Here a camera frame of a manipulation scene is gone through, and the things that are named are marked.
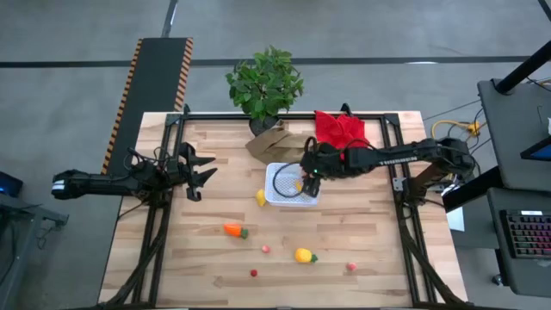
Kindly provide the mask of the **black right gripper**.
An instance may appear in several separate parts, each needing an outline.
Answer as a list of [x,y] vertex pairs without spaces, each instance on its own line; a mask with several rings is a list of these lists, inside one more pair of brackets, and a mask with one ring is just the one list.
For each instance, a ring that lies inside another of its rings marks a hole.
[[310,197],[319,195],[321,177],[337,178],[344,174],[341,160],[342,152],[330,144],[309,146],[300,166],[307,173],[303,177],[303,193]]

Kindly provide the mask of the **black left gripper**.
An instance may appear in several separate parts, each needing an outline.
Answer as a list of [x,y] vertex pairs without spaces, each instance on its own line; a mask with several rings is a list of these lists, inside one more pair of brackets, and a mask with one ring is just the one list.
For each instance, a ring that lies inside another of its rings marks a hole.
[[192,173],[192,167],[212,163],[215,157],[198,157],[195,148],[187,142],[180,144],[179,155],[186,160],[186,163],[174,157],[164,159],[164,184],[167,187],[174,187],[187,183],[187,198],[193,202],[199,202],[201,200],[199,188],[202,188],[218,169],[212,168],[201,173],[196,171]]

